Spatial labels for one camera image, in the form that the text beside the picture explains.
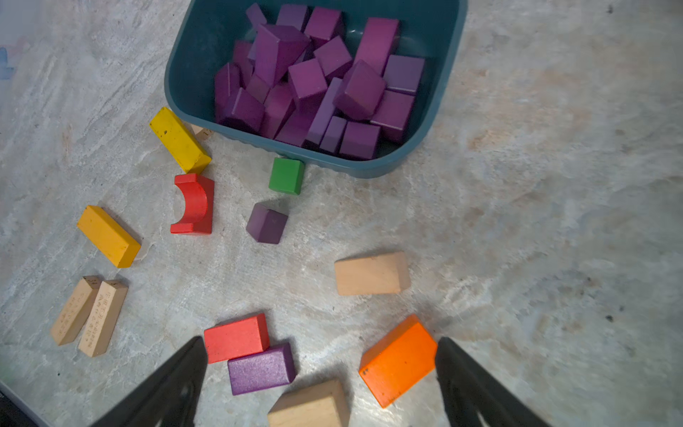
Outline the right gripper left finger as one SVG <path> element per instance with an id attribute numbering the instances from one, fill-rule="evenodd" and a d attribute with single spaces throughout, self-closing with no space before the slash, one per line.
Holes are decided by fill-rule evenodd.
<path id="1" fill-rule="evenodd" d="M 207 365 L 195 336 L 94 425 L 193 426 Z"/>

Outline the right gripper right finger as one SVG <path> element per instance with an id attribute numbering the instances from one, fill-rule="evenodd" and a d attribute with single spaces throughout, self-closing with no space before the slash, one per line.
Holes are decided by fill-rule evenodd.
<path id="1" fill-rule="evenodd" d="M 450 425 L 548 426 L 448 337 L 439 339 L 435 367 Z"/>

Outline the purple long brick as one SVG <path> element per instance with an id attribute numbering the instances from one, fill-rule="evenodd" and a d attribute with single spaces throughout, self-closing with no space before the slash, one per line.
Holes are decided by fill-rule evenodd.
<path id="1" fill-rule="evenodd" d="M 322 142 L 323 136 L 325 135 L 325 131 L 327 131 L 327 127 L 329 126 L 331 118 L 336 112 L 334 98 L 339 91 L 341 83 L 343 83 L 341 78 L 332 79 L 322 103 L 320 103 L 320 106 L 313 117 L 306 141 L 314 146 L 319 146 Z"/>
<path id="2" fill-rule="evenodd" d="M 389 57 L 396 50 L 400 34 L 400 20 L 369 18 L 361 37 L 354 63 L 366 62 L 380 77 Z"/>

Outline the purple triangle brick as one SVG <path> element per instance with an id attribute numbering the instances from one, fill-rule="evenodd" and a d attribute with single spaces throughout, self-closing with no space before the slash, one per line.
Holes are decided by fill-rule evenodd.
<path id="1" fill-rule="evenodd" d="M 292 26 L 261 25 L 256 37 L 254 72 L 272 88 L 311 44 L 311 39 Z"/>

